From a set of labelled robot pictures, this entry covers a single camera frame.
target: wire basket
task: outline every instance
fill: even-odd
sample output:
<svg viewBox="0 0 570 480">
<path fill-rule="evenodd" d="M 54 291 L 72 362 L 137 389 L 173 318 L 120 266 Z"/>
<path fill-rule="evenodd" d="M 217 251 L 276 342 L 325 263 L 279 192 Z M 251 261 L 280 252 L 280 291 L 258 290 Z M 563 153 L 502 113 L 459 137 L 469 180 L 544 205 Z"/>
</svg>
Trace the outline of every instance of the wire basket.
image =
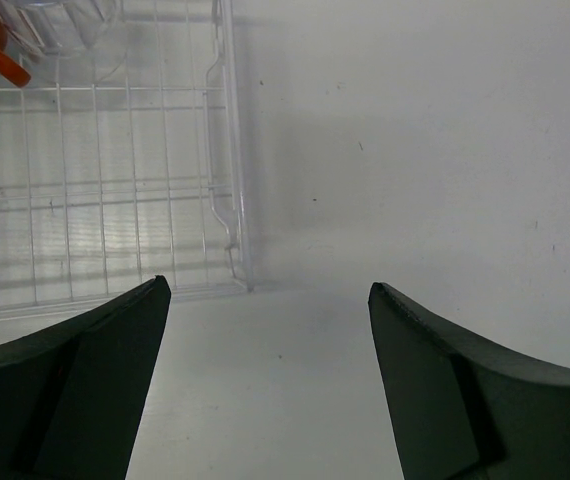
<svg viewBox="0 0 570 480">
<path fill-rule="evenodd" d="M 125 0 L 105 82 L 0 78 L 0 318 L 252 289 L 231 0 Z"/>
</svg>

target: transparent glass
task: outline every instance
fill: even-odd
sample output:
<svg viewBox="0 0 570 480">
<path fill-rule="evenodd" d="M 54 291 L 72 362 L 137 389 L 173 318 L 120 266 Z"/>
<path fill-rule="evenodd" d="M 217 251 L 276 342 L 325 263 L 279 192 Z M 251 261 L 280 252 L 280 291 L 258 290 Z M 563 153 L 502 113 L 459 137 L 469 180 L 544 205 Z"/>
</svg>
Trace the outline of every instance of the transparent glass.
<svg viewBox="0 0 570 480">
<path fill-rule="evenodd" d="M 0 17 L 26 67 L 47 80 L 96 83 L 125 58 L 121 0 L 0 0 Z"/>
</svg>

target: clear plastic cup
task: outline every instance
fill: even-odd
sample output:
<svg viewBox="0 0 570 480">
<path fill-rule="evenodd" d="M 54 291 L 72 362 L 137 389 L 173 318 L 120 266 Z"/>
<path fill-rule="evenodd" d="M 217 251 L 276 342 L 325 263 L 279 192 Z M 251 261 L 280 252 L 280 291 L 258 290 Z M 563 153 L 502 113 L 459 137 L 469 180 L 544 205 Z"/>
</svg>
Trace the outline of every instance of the clear plastic cup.
<svg viewBox="0 0 570 480">
<path fill-rule="evenodd" d="M 66 85 L 97 83 L 125 58 L 122 0 L 0 0 L 27 69 Z"/>
</svg>

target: dish rack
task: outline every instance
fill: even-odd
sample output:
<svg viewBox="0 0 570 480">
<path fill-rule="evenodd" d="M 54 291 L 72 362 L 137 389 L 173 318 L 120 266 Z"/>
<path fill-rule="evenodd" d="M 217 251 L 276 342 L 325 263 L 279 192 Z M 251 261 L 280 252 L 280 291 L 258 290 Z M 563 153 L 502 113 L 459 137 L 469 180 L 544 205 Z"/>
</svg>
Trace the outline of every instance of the dish rack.
<svg viewBox="0 0 570 480">
<path fill-rule="evenodd" d="M 0 319 L 253 288 L 231 0 L 125 0 L 98 85 L 0 78 Z"/>
</svg>

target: white wire rack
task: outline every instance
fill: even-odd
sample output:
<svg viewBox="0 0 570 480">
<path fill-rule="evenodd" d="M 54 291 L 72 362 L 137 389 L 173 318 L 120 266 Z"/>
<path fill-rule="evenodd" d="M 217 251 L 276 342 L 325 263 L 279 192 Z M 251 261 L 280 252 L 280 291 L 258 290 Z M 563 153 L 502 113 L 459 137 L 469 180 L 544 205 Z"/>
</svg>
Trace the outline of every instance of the white wire rack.
<svg viewBox="0 0 570 480">
<path fill-rule="evenodd" d="M 89 308 L 163 274 L 253 286 L 231 0 L 126 0 L 99 85 L 0 78 L 0 318 Z"/>
</svg>

